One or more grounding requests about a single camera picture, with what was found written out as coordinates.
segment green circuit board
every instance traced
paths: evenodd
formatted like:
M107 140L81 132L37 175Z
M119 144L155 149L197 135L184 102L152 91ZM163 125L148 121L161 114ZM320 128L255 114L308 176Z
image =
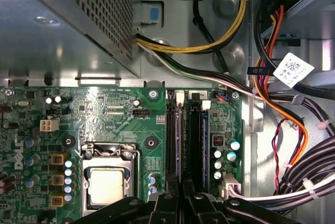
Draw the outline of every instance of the green circuit board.
M165 113L166 88L111 88L111 87L3 87L0 89L0 176L14 176L15 188L0 194L1 224L12 223L71 223L81 216L82 157L80 145L84 142L113 142L135 144L141 153L140 171L137 174L143 200L148 199L148 176L155 174L156 187L164 191L165 185ZM156 96L149 95L155 91ZM219 101L212 89L201 89L211 100L210 120L206 130L210 141L206 155L209 158L206 176L210 192L220 196L219 180L214 179L213 152L227 149L230 139L242 143L242 121L239 100ZM55 97L61 101L55 103ZM138 116L135 110L150 111ZM59 120L59 129L40 131L41 120ZM224 136L224 144L212 145L212 135ZM157 142L148 146L148 137ZM31 138L34 146L29 147ZM230 162L224 156L222 169L241 178L241 149L237 158ZM26 160L38 156L34 165ZM55 176L63 175L65 160L72 163L71 200L56 206L53 200L64 198L65 184L53 182Z

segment integrated circuit chip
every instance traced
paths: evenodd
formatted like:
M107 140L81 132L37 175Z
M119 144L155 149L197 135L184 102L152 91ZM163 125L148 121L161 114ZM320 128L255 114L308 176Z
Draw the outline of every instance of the integrated circuit chip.
M89 204L109 205L124 197L124 170L120 168L90 169Z

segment capacitor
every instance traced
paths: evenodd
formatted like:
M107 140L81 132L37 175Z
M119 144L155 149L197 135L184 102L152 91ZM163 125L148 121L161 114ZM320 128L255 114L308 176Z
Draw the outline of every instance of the capacitor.
M3 180L4 178L8 177L7 173L2 173L0 174L0 181Z
M216 180L219 180L219 179L221 179L221 172L220 171L216 171L215 173L214 173L214 179L216 179Z
M65 185L70 185L70 184L72 183L72 179L71 179L71 177L66 177L66 178L64 179L64 183L65 183Z
M9 105L0 105L0 113L11 113L13 108Z
M228 146L233 150L233 151L237 151L240 149L241 145L240 143L235 140L235 139L231 139L228 141Z
M72 187L67 185L64 187L64 192L66 192L67 194L69 194L72 191Z
M64 174L65 174L67 177L69 177L69 176L71 176L71 175L75 172L75 170L76 170L76 167L75 167L75 166L72 166L72 167L70 167L70 168L65 169Z
M215 152L214 152L214 157L216 157L217 159L221 158L221 151L219 149L216 149Z
M232 150L225 151L225 157L228 161L235 161L236 154Z
M36 147L40 144L41 139L40 137L31 137L25 139L25 145L28 148Z
M25 186L26 188L32 188L33 186L38 185L38 183L40 183L40 177L38 175L33 175L25 181Z
M135 107L138 107L141 105L141 100L138 100L138 99L135 99L132 104L135 106Z
M151 194L154 194L154 193L157 193L157 187L155 187L155 186L151 186L151 187L149 188L148 195L151 195Z
M6 122L3 127L5 130L17 129L20 127L20 124L18 122Z
M54 97L54 101L55 101L56 104L67 104L68 103L68 99L66 97L62 97L62 96Z
M21 107L28 107L28 106L32 105L32 102L30 102L30 101L19 101L19 102L17 102L17 105L21 106Z
M5 185L8 185L9 183L14 182L15 180L16 177L14 175L7 176L0 181L0 187L4 187Z
M46 103L47 103L48 105L50 105L50 104L52 103L52 98L51 98L51 97L47 97L47 98L46 98Z
M157 175L155 173L150 173L148 177L149 188L151 186L155 186L157 182Z
M65 200L66 202L71 201L71 200L72 200L72 196L71 196L71 194L65 194L65 195L64 195L64 200Z
M39 97L46 97L48 95L48 92L43 89L40 89L36 92L36 95Z
M16 186L15 186L14 183L10 183L10 184L8 184L8 185L5 186L5 187L0 188L0 195L9 193L10 191L14 190L15 187L16 187Z
M222 163L221 163L221 161L215 161L215 163L214 163L214 168L215 169L221 169L222 168Z
M33 154L32 156L26 158L25 165L26 166L36 165L38 164L38 162L40 162L40 160L41 158L39 155Z
M72 161L71 160L66 160L65 161L65 167L70 168L72 166Z

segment white connector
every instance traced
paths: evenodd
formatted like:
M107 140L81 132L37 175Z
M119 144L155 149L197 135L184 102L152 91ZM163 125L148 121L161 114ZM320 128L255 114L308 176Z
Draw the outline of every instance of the white connector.
M43 119L40 121L40 131L52 132L59 130L59 119Z
M221 197L223 199L228 199L229 197L229 187L238 187L238 190L241 191L241 184L231 175L231 174L223 174L223 180L221 185L219 186L219 190L221 191Z
M184 106L184 101L185 101L185 93L184 93L184 91L177 92L176 93L176 104L177 104L177 107L183 107Z
M201 110L210 110L210 106L211 106L210 100L203 100Z

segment dell logo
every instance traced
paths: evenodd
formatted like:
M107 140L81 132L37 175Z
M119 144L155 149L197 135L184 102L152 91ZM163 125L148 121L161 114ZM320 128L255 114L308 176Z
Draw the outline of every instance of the dell logo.
M14 149L14 169L15 170L22 170L23 169L23 141L15 143L15 147L19 147L18 149Z

